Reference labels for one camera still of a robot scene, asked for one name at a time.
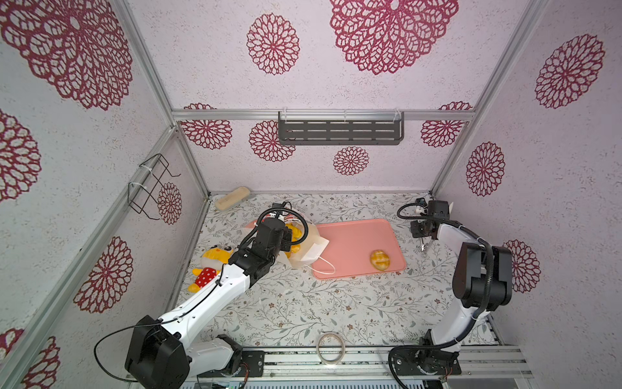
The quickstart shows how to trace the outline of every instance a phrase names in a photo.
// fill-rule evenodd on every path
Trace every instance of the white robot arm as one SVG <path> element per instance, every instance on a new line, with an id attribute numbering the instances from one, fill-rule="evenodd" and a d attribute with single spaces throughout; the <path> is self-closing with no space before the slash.
<path id="1" fill-rule="evenodd" d="M 309 229 L 303 217 L 275 205 L 259 216 L 218 278 L 158 320 L 147 315 L 136 324 L 125 369 L 145 388 L 179 388 L 189 375 L 210 370 L 231 375 L 238 370 L 242 347 L 233 339 L 219 335 L 211 342 L 192 342 L 221 309 L 270 271 L 279 251 L 289 251 L 306 239 Z M 283 213 L 303 224 L 305 231 L 297 241 L 292 241 L 292 231 L 280 219 Z M 269 214 L 275 217 L 264 220 Z"/>
<path id="2" fill-rule="evenodd" d="M 403 216 L 410 206 L 427 208 L 423 215 Z M 493 247 L 484 239 L 450 220 L 449 205 L 445 201 L 424 199 L 406 204 L 397 216 L 414 220 L 411 232 L 414 238 L 432 237 L 446 244 L 458 257 L 453 274 L 454 301 L 441 319 L 428 330 L 419 345 L 394 347 L 389 352 L 389 368 L 400 387 L 407 388 L 398 378 L 394 358 L 411 363 L 424 374 L 442 374 L 452 371 L 460 374 L 458 353 L 462 341 L 485 317 L 512 297 L 512 254 L 504 247 Z"/>

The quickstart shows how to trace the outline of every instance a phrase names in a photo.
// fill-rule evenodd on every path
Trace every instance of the beige sponge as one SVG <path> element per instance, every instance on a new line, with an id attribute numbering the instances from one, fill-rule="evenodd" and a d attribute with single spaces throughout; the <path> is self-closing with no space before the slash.
<path id="1" fill-rule="evenodd" d="M 236 190 L 234 190 L 233 192 L 229 193 L 228 195 L 224 196 L 222 199 L 216 201 L 216 204 L 214 204 L 214 206 L 216 206 L 217 210 L 219 210 L 220 212 L 223 212 L 235 205 L 238 205 L 242 200 L 244 200 L 250 194 L 251 194 L 251 191 L 248 190 L 247 187 L 241 186 L 237 188 Z"/>

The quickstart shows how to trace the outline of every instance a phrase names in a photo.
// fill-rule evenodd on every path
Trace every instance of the red flower pattern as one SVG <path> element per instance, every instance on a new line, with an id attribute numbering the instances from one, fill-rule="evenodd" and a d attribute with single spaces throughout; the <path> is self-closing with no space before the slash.
<path id="1" fill-rule="evenodd" d="M 491 194 L 501 183 L 504 168 L 501 148 L 495 143 L 482 143 L 471 153 L 466 165 L 468 187 L 478 196 Z"/>
<path id="2" fill-rule="evenodd" d="M 23 333 L 23 329 L 12 328 L 0 335 L 0 362 L 2 362 L 7 355 L 9 355 L 13 345 Z"/>
<path id="3" fill-rule="evenodd" d="M 246 34 L 248 54 L 268 74 L 289 71 L 298 59 L 300 45 L 292 24 L 282 16 L 264 14 Z"/>
<path id="4" fill-rule="evenodd" d="M 208 104 L 190 104 L 185 110 L 215 110 Z M 220 149 L 231 141 L 231 123 L 228 120 L 190 120 L 179 123 L 188 139 L 205 149 Z"/>
<path id="5" fill-rule="evenodd" d="M 174 224 L 182 214 L 182 195 L 172 182 L 162 186 L 157 196 L 157 209 L 166 224 Z"/>
<path id="6" fill-rule="evenodd" d="M 540 282 L 540 261 L 525 242 L 510 240 L 503 243 L 512 252 L 512 279 L 515 292 L 529 292 Z"/>
<path id="7" fill-rule="evenodd" d="M 428 54 L 458 12 L 458 0 L 330 0 L 335 44 L 346 61 L 395 73 Z"/>
<path id="8" fill-rule="evenodd" d="M 441 110 L 470 110 L 473 107 L 464 101 L 453 101 L 440 107 Z M 435 148 L 452 144 L 465 122 L 460 120 L 427 120 L 421 128 L 421 139 Z"/>
<path id="9" fill-rule="evenodd" d="M 56 337 L 51 336 L 45 348 L 37 355 L 33 366 L 28 370 L 22 381 L 22 389 L 49 389 L 56 382 L 56 372 L 60 367 Z"/>
<path id="10" fill-rule="evenodd" d="M 588 91 L 603 67 L 603 42 L 576 36 L 553 51 L 536 80 L 536 98 L 546 108 L 559 108 Z"/>
<path id="11" fill-rule="evenodd" d="M 0 202 L 30 190 L 41 171 L 40 160 L 30 131 L 0 110 Z"/>
<path id="12" fill-rule="evenodd" d="M 296 146 L 285 146 L 279 141 L 279 127 L 274 120 L 262 121 L 252 128 L 248 142 L 251 149 L 266 161 L 283 161 L 294 154 Z"/>
<path id="13" fill-rule="evenodd" d="M 0 362 L 9 354 L 23 333 L 23 329 L 12 328 L 0 335 Z M 49 389 L 56 382 L 56 372 L 60 366 L 59 351 L 60 347 L 56 345 L 56 337 L 48 338 L 45 348 L 39 352 L 34 364 L 24 376 L 22 389 Z"/>
<path id="14" fill-rule="evenodd" d="M 359 174 L 367 167 L 369 155 L 367 151 L 357 147 L 347 147 L 339 150 L 333 158 L 333 167 L 344 176 Z"/>
<path id="15" fill-rule="evenodd" d="M 112 308 L 128 290 L 134 271 L 128 244 L 113 237 L 93 270 L 73 298 L 81 311 L 102 313 Z"/>
<path id="16" fill-rule="evenodd" d="M 108 1 L 0 0 L 0 26 L 61 97 L 107 110 L 129 93 L 132 57 Z"/>

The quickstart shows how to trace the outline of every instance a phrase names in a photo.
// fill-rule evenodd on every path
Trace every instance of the wall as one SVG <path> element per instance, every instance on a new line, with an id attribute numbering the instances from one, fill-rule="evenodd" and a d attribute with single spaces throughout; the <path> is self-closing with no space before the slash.
<path id="1" fill-rule="evenodd" d="M 149 200 L 146 213 L 129 211 L 51 331 L 60 348 L 61 364 L 54 375 L 54 388 L 121 387 L 122 383 L 97 366 L 95 342 L 114 330 L 136 324 L 145 315 L 158 318 L 174 294 L 175 275 L 186 266 L 183 253 L 200 214 L 203 195 L 180 152 L 179 140 L 171 142 L 163 155 L 170 163 L 170 173 L 179 176 L 165 172 L 161 179 L 165 188 L 153 178 L 145 183 L 149 189 L 155 186 L 153 196 L 160 205 Z M 161 170 L 161 166 L 156 167 L 154 174 L 158 176 Z M 142 193 L 136 202 L 142 204 L 144 199 Z M 131 336 L 132 331 L 127 330 L 98 347 L 104 367 L 121 377 L 127 374 L 123 366 Z"/>
<path id="2" fill-rule="evenodd" d="M 166 127 L 108 3 L 48 6 L 0 1 L 0 360 Z"/>
<path id="3" fill-rule="evenodd" d="M 541 388 L 622 378 L 620 17 L 614 0 L 552 1 L 438 196 L 513 251 L 494 317 Z"/>
<path id="4" fill-rule="evenodd" d="M 527 1 L 129 3 L 174 108 L 436 110 L 475 104 Z M 340 153 L 284 148 L 274 122 L 183 126 L 211 190 L 290 192 L 427 190 L 461 128 Z"/>

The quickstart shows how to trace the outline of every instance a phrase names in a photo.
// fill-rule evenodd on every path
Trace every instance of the table surface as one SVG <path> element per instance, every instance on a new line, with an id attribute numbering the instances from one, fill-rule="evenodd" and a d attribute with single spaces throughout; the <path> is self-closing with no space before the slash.
<path id="1" fill-rule="evenodd" d="M 403 272 L 319 281 L 309 269 L 275 263 L 270 273 L 227 305 L 201 332 L 208 341 L 228 334 L 243 346 L 310 346 L 324 332 L 337 332 L 347 345 L 413 343 L 438 323 L 453 300 L 451 282 L 456 257 L 435 241 L 421 252 L 407 220 L 397 208 L 422 194 L 259 194 L 226 212 L 212 198 L 186 273 L 179 301 L 196 278 L 200 257 L 213 245 L 235 247 L 242 228 L 273 202 L 290 201 L 313 223 L 384 218 L 395 231 L 406 258 Z M 464 344 L 497 344 L 486 322 Z"/>

